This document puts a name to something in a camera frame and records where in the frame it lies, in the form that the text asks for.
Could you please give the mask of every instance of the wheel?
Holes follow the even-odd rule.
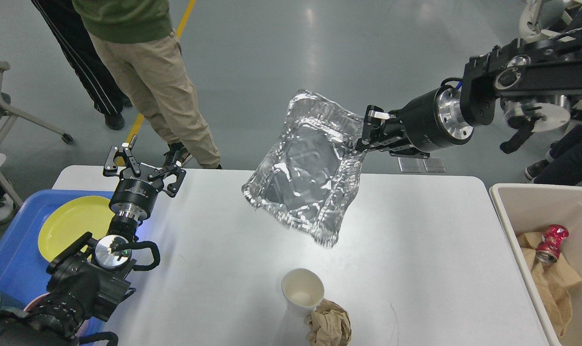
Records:
[[[70,134],[63,134],[62,136],[62,140],[63,142],[65,142],[66,144],[71,144],[73,143],[73,137]]]

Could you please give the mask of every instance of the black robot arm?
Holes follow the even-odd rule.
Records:
[[[569,37],[575,33],[577,38]],[[582,28],[545,41],[520,39],[471,57],[461,91],[446,84],[389,112],[368,106],[359,151],[429,158],[432,151],[466,144],[474,127],[489,125],[497,99],[505,119],[518,132],[500,148],[510,153],[533,132],[555,129],[571,117],[582,99]]]
[[[100,340],[108,340],[108,346],[117,345],[118,337],[110,332],[75,335],[88,318],[107,321],[135,292],[126,280],[131,271],[152,270],[159,265],[157,245],[138,242],[135,233],[150,217],[157,194],[165,191],[175,197],[186,174],[176,165],[157,169],[137,163],[131,153],[134,143],[135,137],[130,144],[112,147],[104,166],[105,176],[120,178],[109,202],[115,215],[107,235],[95,239],[87,232],[63,250],[46,269],[51,275],[46,287],[49,294],[28,313],[0,312],[0,346],[77,346]],[[126,164],[120,173],[117,158]],[[163,179],[170,175],[176,180],[165,190]],[[131,254],[138,249],[150,249],[154,261],[137,265]]]

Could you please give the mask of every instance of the crumpled aluminum foil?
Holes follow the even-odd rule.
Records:
[[[244,197],[332,247],[359,188],[365,153],[354,145],[362,125],[363,118],[337,103],[298,91],[289,101],[282,134],[242,186]]]

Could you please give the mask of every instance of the crushed can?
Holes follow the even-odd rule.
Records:
[[[562,225],[549,225],[543,233],[543,241],[536,247],[536,258],[544,263],[552,264],[558,261],[561,244],[568,238],[568,230]]]

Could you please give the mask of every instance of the trash bin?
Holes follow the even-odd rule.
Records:
[[[565,226],[570,237],[563,242],[562,253],[582,278],[582,187],[495,184],[489,194],[550,345],[582,345],[582,283],[570,290],[572,320],[558,340],[517,243],[520,234],[544,232],[553,223]]]

